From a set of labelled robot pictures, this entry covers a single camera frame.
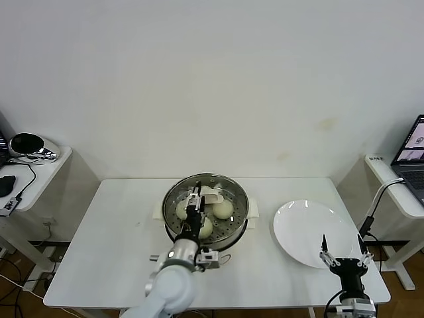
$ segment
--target round plate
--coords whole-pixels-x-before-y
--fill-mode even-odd
[[[351,225],[330,208],[311,200],[292,201],[279,208],[274,233],[291,257],[315,268],[327,268],[319,257],[324,234],[334,257],[349,257],[356,238]]]

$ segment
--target white table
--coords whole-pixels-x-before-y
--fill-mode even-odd
[[[398,175],[390,168],[393,155],[368,154],[365,162],[375,174],[378,181],[384,182],[398,178]],[[386,192],[393,199],[399,210],[410,219],[424,219],[424,208],[418,202],[408,188],[403,184],[391,185]],[[415,290],[415,284],[409,276],[403,263],[424,247],[424,235],[418,235],[397,252],[391,246],[384,246],[389,259],[382,264],[383,272],[396,272],[399,280],[406,290]]]
[[[144,285],[154,269],[151,254],[171,246],[163,224],[152,212],[177,180],[105,180],[62,260],[44,304],[69,307],[86,317],[105,317],[90,309],[140,305]],[[303,265],[279,248],[270,233],[277,209],[296,199],[328,205],[354,228],[328,178],[236,179],[258,201],[256,228],[223,253],[231,260],[218,270],[196,273],[197,309],[324,306],[341,288],[329,270]],[[390,300],[375,265],[363,277],[366,293],[376,302]]]
[[[60,157],[51,164],[31,164],[32,169],[36,173],[36,179],[23,193],[22,201],[13,211],[13,214],[29,210],[36,203],[59,169],[70,157],[72,153],[70,147],[59,148],[61,151]],[[0,177],[10,175],[17,177],[15,187],[10,195],[0,198],[0,207],[4,207],[5,204],[9,202],[12,197],[15,197],[33,177],[32,172],[27,166],[3,166],[0,169]],[[49,246],[44,249],[43,253],[40,253],[27,241],[27,236],[19,229],[19,226],[15,224],[12,217],[0,217],[0,236],[36,264],[32,274],[28,277],[29,280],[36,280],[40,277],[41,273],[52,271],[54,263],[51,262],[48,257],[54,252],[54,247]],[[25,289],[33,290],[35,284],[36,282],[26,283]]]

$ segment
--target computer mouse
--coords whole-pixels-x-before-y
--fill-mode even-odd
[[[5,197],[13,191],[16,176],[5,176],[0,178],[0,197]]]

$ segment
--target wall stain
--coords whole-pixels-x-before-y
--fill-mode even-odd
[[[281,154],[278,155],[277,160],[284,161],[284,160],[287,160],[289,157],[290,157],[290,153],[288,151],[283,151]]]
[[[339,119],[337,117],[329,117],[319,121],[315,125],[315,130],[317,131],[330,131],[338,123]]]

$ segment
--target table leg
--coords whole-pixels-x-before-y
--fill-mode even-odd
[[[27,241],[25,233],[22,233],[19,228],[14,227],[10,220],[8,220],[8,217],[0,218],[0,233],[7,242],[43,270],[49,271],[53,269],[53,263]]]
[[[2,248],[0,250],[0,258],[4,258],[7,254],[7,249],[6,248]]]
[[[413,248],[413,249],[409,249],[407,248],[405,250],[405,252],[401,253],[398,256],[398,253],[401,252],[401,250],[399,250],[398,252],[396,252],[394,250],[393,247],[391,246],[383,246],[384,252],[386,252],[387,256],[389,256],[389,260],[394,259],[394,260],[403,260],[403,259],[407,259],[405,258],[406,256],[408,256],[411,252],[408,252],[408,250],[412,251],[414,249],[417,249],[417,247]],[[411,276],[409,276],[405,266],[403,266],[403,263],[400,261],[397,261],[394,264],[391,264],[389,262],[390,266],[387,266],[388,261],[383,262],[382,264],[382,272],[395,272],[400,280],[400,282],[402,283],[403,288],[405,288],[405,290],[415,290],[415,284],[413,283],[413,280],[411,279]],[[378,267],[380,265],[380,262],[376,262],[376,266]]]
[[[4,248],[10,254],[16,252],[16,248],[7,242],[3,237],[0,237],[0,247]]]
[[[403,264],[408,258],[413,256],[416,252],[424,247],[424,238],[411,240],[408,244],[398,250],[393,256],[385,261],[388,268],[394,267],[398,264]]]
[[[44,251],[43,255],[46,257],[51,257],[55,251],[56,247],[54,246],[47,246]],[[28,277],[28,281],[24,285],[24,290],[30,290],[33,291],[35,286],[37,285],[38,281],[43,273],[51,273],[51,272],[57,272],[58,268],[60,266],[60,263],[53,263],[53,267],[49,270],[43,270],[40,266],[36,265],[34,269],[32,270],[30,276]]]
[[[86,318],[111,318],[111,316],[106,315],[101,309],[72,308],[72,310]]]
[[[313,307],[308,307],[307,310],[309,312],[309,318],[315,318],[315,312],[313,310]]]

